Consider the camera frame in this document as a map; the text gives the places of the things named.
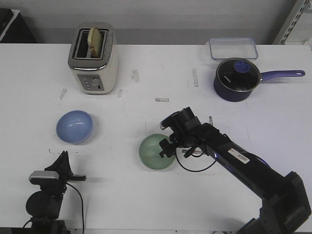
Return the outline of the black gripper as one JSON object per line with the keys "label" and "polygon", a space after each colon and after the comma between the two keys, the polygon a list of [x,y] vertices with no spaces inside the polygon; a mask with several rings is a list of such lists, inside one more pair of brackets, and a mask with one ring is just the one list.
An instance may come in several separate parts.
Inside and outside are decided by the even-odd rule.
{"label": "black gripper", "polygon": [[68,181],[85,181],[85,174],[74,174],[67,151],[62,151],[56,161],[45,170],[36,171],[36,184],[49,195],[62,195]]}
{"label": "black gripper", "polygon": [[173,148],[195,148],[198,146],[198,137],[193,131],[201,125],[198,118],[194,115],[190,107],[172,113],[168,117],[168,126],[173,133],[170,135],[170,142],[165,138],[159,142],[162,151],[159,153],[161,158],[165,156],[171,158],[175,155]]}

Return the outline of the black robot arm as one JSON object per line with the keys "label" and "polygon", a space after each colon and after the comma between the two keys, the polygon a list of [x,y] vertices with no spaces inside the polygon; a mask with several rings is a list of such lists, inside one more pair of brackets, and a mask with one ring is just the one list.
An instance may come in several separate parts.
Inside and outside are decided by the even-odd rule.
{"label": "black robot arm", "polygon": [[[310,231],[312,184],[304,157],[281,135],[262,139],[267,125],[246,111],[208,114],[157,106],[125,117],[107,117],[86,143],[69,145],[72,169],[86,174],[77,183],[88,229],[218,231],[239,229],[252,218],[280,222],[290,232]],[[161,128],[173,135],[180,161],[150,169],[139,158],[140,143]]]}
{"label": "black robot arm", "polygon": [[84,206],[81,193],[70,181],[85,181],[86,175],[73,174],[67,151],[62,151],[56,161],[41,171],[33,171],[29,176],[31,184],[39,185],[40,190],[26,201],[26,211],[31,216],[31,234],[69,234],[65,221],[59,219],[61,205],[67,187],[73,188],[81,200],[81,217],[84,219]]}

